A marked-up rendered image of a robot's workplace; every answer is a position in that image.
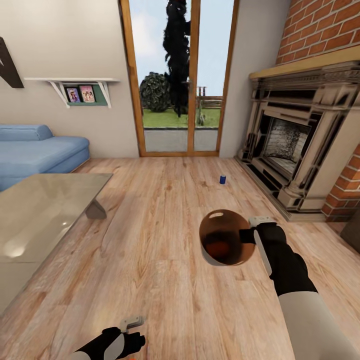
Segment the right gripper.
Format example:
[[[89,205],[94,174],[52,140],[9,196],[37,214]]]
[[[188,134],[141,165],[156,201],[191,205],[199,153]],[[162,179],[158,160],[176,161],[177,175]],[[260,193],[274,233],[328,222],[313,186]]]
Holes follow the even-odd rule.
[[[252,238],[252,232],[255,229],[253,228],[246,228],[246,229],[239,229],[239,239],[242,244],[255,244],[256,242]]]

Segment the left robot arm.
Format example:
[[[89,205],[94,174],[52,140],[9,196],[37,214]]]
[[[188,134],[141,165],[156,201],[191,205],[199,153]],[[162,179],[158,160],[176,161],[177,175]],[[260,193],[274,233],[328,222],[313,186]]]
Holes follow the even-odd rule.
[[[142,326],[145,323],[143,315],[134,315],[120,321],[119,328],[109,327],[78,351],[63,360],[117,360],[128,354],[136,353],[146,344],[144,335],[135,332],[129,335],[129,329]]]

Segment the trash can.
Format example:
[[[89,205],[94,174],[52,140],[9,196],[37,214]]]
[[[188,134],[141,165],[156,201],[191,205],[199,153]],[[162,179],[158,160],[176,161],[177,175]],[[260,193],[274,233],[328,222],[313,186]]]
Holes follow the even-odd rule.
[[[223,213],[220,216],[212,214]],[[216,267],[238,266],[246,263],[256,249],[255,243],[241,243],[239,230],[249,229],[249,222],[239,213],[228,209],[210,211],[201,221],[198,229],[199,243],[204,259]],[[204,243],[228,242],[230,254],[226,257],[212,258]]]

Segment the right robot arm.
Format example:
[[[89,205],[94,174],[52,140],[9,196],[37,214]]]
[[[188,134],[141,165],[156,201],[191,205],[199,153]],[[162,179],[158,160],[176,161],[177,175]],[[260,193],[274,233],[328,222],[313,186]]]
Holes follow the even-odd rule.
[[[360,360],[308,276],[298,253],[287,244],[284,230],[268,215],[249,216],[239,229],[242,244],[256,244],[273,280],[295,360]]]

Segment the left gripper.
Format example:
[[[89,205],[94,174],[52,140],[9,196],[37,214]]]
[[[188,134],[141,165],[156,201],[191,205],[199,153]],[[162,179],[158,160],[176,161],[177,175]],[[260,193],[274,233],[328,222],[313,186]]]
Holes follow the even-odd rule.
[[[125,348],[123,354],[119,359],[123,359],[128,354],[136,353],[141,350],[141,347],[146,344],[146,339],[144,335],[140,335],[139,332],[135,332],[131,335],[128,333],[123,333],[125,337]]]

